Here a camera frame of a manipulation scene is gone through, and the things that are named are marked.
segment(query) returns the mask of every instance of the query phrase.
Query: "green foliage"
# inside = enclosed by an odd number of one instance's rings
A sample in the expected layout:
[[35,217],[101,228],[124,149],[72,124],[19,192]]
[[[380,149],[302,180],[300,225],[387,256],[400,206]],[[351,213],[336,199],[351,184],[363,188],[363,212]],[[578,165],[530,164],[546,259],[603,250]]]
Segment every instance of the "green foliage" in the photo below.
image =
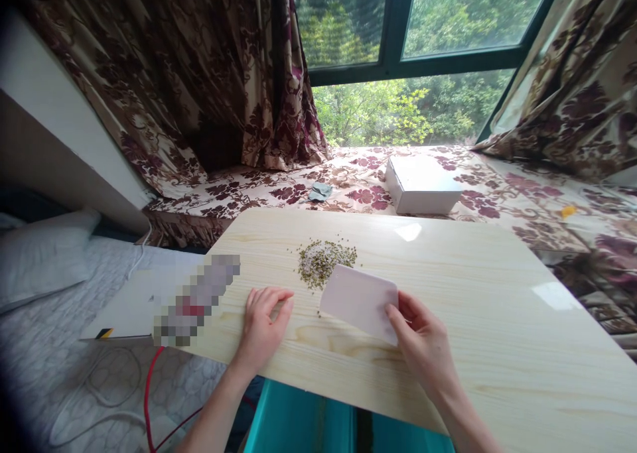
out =
[[427,90],[410,92],[405,80],[316,87],[323,133],[336,146],[422,145],[431,133],[418,103]]
[[[414,0],[405,57],[519,43],[540,0]],[[299,0],[311,68],[375,62],[384,0]],[[472,144],[513,70],[313,89],[332,145]]]

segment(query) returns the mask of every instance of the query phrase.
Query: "green window frame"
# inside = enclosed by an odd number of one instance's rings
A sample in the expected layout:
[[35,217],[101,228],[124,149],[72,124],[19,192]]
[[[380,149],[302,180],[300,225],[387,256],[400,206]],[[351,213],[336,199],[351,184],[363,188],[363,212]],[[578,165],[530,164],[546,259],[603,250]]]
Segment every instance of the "green window frame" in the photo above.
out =
[[515,69],[508,86],[485,122],[478,142],[490,135],[490,124],[506,99],[520,67],[544,23],[554,0],[542,0],[533,19],[517,45],[478,50],[462,50],[419,58],[401,59],[413,0],[385,0],[380,53],[377,62],[312,68],[308,67],[312,86],[375,82],[396,78]]

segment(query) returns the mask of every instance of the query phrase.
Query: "hand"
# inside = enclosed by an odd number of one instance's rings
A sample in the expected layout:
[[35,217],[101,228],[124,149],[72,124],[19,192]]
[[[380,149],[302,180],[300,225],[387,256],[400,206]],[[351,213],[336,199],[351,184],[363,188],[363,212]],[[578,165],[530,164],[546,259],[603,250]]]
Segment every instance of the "hand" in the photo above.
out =
[[[245,374],[251,380],[267,364],[279,348],[285,328],[292,315],[294,292],[281,287],[252,289],[246,302],[244,331],[230,367]],[[270,314],[274,306],[285,301],[277,319]]]
[[451,357],[447,328],[420,300],[398,291],[398,308],[385,307],[405,362],[427,396],[452,393],[460,381]]

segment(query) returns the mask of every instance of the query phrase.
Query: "window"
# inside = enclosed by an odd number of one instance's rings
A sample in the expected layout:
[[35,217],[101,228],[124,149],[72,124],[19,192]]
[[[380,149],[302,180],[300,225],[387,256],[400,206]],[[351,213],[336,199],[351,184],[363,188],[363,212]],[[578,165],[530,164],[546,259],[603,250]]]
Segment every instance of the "window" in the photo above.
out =
[[332,145],[471,145],[553,0],[295,0]]

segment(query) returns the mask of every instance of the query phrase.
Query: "white paper sheet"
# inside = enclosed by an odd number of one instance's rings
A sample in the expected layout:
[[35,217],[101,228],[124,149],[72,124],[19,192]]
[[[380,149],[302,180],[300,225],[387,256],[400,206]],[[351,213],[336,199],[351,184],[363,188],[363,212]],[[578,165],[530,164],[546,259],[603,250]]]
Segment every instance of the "white paper sheet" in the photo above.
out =
[[337,264],[320,299],[321,312],[397,346],[385,305],[398,307],[398,288],[386,279]]

